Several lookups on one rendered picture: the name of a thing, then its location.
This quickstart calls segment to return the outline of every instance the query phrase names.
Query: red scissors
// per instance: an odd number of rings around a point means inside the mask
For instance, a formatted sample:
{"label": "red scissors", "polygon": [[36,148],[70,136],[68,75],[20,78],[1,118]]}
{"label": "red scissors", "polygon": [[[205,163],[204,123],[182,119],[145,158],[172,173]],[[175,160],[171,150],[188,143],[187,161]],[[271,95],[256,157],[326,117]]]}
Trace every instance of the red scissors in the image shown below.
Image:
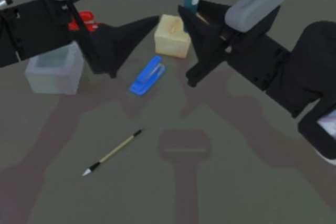
{"label": "red scissors", "polygon": [[[95,22],[94,15],[92,12],[89,11],[80,12],[79,16],[81,17],[81,19],[83,20],[89,31],[95,31],[98,28],[99,24],[101,24],[101,22]],[[71,31],[79,30],[79,27],[73,18],[72,22],[68,24],[68,27],[69,30]]]}

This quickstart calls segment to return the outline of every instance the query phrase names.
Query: white brush tip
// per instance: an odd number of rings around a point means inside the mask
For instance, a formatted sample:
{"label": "white brush tip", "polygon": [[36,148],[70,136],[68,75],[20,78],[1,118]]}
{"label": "white brush tip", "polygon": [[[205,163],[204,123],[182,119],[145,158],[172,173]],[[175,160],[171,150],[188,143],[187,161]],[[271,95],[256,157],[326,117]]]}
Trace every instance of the white brush tip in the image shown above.
{"label": "white brush tip", "polygon": [[90,174],[90,173],[91,173],[91,170],[90,170],[90,169],[87,169],[87,170],[83,173],[82,176],[84,177],[84,176],[86,176],[86,175],[88,175],[88,174]]}

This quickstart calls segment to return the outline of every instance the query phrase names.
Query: tissue box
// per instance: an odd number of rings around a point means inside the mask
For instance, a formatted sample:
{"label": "tissue box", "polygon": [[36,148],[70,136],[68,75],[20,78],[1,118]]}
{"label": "tissue box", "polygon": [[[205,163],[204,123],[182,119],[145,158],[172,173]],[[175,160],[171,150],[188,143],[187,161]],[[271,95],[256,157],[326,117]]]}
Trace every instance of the tissue box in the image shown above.
{"label": "tissue box", "polygon": [[155,52],[158,55],[167,55],[178,58],[187,56],[191,39],[183,30],[180,17],[162,15],[160,23],[154,34]]}
{"label": "tissue box", "polygon": [[25,76],[34,93],[76,94],[83,67],[82,52],[73,42],[31,58]]}

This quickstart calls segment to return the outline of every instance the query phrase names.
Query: yellow box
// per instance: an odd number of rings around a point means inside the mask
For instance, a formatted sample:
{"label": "yellow box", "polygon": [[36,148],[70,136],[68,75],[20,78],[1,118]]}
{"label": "yellow box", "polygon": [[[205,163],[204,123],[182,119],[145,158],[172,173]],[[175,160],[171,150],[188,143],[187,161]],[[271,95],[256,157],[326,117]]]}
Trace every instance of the yellow box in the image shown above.
{"label": "yellow box", "polygon": [[183,30],[182,19],[178,16],[162,15],[154,34],[155,52],[184,59],[191,44],[189,34]]}

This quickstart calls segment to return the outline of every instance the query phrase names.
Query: table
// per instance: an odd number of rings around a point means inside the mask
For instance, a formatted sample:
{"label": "table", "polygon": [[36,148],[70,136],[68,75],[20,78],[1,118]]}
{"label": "table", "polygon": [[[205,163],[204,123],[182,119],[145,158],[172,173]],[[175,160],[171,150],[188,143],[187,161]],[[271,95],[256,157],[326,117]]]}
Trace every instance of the table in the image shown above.
{"label": "table", "polygon": [[[77,6],[119,26],[177,15],[182,2],[83,0]],[[269,35],[292,49],[319,20],[336,21],[335,0],[286,0]],[[86,70],[76,96],[33,94],[27,62],[0,70],[0,223],[335,222],[336,168],[298,133],[297,120],[225,64],[192,89],[184,77],[195,63],[191,49],[185,60],[164,58],[166,74],[144,97],[128,91],[154,55],[153,36],[117,79]],[[139,138],[81,177],[140,127]],[[180,152],[164,152],[171,147]],[[187,147],[196,150],[183,154]]]}

